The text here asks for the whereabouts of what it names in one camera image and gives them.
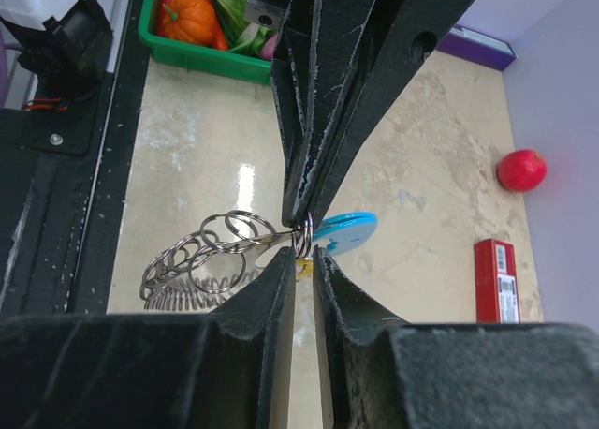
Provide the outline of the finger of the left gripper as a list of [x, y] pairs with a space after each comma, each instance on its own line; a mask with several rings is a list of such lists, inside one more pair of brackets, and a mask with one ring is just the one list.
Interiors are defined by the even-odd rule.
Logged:
[[271, 65], [285, 160], [282, 222], [316, 216], [317, 181], [351, 100], [373, 63], [376, 0], [290, 0]]
[[331, 144], [331, 157], [317, 181], [314, 225], [322, 222], [362, 144], [438, 42], [474, 0], [376, 0], [368, 28], [373, 63], [352, 85], [351, 100]]

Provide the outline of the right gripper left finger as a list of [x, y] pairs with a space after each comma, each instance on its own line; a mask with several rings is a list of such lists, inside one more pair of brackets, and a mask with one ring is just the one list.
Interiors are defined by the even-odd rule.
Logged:
[[284, 428], [295, 257], [208, 314], [11, 318], [1, 325], [5, 428]]

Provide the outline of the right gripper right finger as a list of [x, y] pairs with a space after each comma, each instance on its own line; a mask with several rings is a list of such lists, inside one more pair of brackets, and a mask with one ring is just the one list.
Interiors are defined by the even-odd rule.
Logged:
[[412, 324], [314, 251], [327, 428], [594, 428], [598, 336], [559, 323]]

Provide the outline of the blue grey keyring with rings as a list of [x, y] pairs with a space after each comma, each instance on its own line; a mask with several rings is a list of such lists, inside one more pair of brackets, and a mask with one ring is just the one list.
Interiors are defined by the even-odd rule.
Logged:
[[315, 243], [339, 256], [365, 244], [377, 226], [369, 212], [335, 215], [319, 227], [307, 216], [283, 231], [249, 211], [213, 214], [146, 266], [139, 297], [146, 310], [208, 313], [263, 273], [268, 252], [289, 247], [296, 268], [297, 259], [312, 258]]

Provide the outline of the small yellow key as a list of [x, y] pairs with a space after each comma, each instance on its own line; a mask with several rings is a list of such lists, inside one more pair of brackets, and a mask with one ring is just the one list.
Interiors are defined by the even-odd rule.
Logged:
[[314, 274], [314, 262], [312, 259], [296, 260], [296, 280], [311, 279]]

